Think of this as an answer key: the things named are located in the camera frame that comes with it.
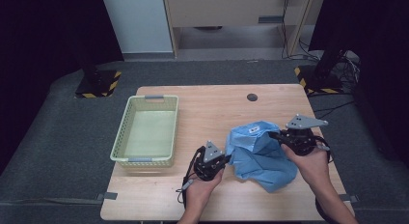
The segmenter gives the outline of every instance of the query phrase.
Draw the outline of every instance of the carpeted floor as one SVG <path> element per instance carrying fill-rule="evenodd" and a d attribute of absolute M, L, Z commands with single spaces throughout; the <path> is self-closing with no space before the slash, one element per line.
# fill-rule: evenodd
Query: carpeted floor
<path fill-rule="evenodd" d="M 40 198 L 93 200 L 106 191 L 112 146 L 127 98 L 141 86 L 298 83 L 294 68 L 308 61 L 118 62 L 113 96 L 75 98 L 81 70 L 57 80 L 0 178 L 0 223 L 111 223 L 100 205 L 68 205 Z M 352 101 L 350 95 L 311 97 L 313 110 Z M 317 111 L 321 117 L 328 111 Z M 355 105 L 324 117 L 321 130 L 361 223 L 408 223 L 409 169 L 386 160 L 375 147 Z"/>

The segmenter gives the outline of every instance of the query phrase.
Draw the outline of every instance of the wooden table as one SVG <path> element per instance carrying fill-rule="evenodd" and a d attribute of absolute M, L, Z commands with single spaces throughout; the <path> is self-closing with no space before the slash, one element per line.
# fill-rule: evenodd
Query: wooden table
<path fill-rule="evenodd" d="M 258 99 L 249 101 L 248 94 L 256 94 Z M 118 193 L 118 197 L 104 200 L 100 215 L 105 220 L 178 220 L 184 208 L 177 201 L 176 190 L 181 187 L 194 152 L 207 140 L 224 149 L 226 137 L 235 126 L 265 120 L 285 128 L 297 113 L 314 117 L 304 89 L 297 84 L 142 87 L 137 95 L 179 97 L 175 165 L 136 170 L 116 163 L 107 191 Z M 318 127 L 313 132 L 321 134 Z M 345 193 L 334 163 L 329 166 L 334 187 L 339 194 Z M 256 182 L 239 180 L 228 165 L 201 220 L 322 218 L 315 209 L 313 193 L 299 173 L 286 187 L 267 193 Z"/>

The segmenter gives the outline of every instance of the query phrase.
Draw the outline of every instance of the folded garment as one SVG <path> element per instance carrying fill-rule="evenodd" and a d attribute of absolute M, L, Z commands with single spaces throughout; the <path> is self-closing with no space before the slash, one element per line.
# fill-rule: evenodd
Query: folded garment
<path fill-rule="evenodd" d="M 226 140 L 226 155 L 232 156 L 229 164 L 238 178 L 254 179 L 267 192 L 274 192 L 294 180 L 298 170 L 267 131 L 280 129 L 266 121 L 233 128 Z"/>

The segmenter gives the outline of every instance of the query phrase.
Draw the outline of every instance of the green plastic basket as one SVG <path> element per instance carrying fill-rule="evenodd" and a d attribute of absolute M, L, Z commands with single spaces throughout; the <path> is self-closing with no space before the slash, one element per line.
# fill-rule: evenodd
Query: green plastic basket
<path fill-rule="evenodd" d="M 171 167 L 177 133 L 177 104 L 177 96 L 130 97 L 111 159 L 124 167 Z"/>

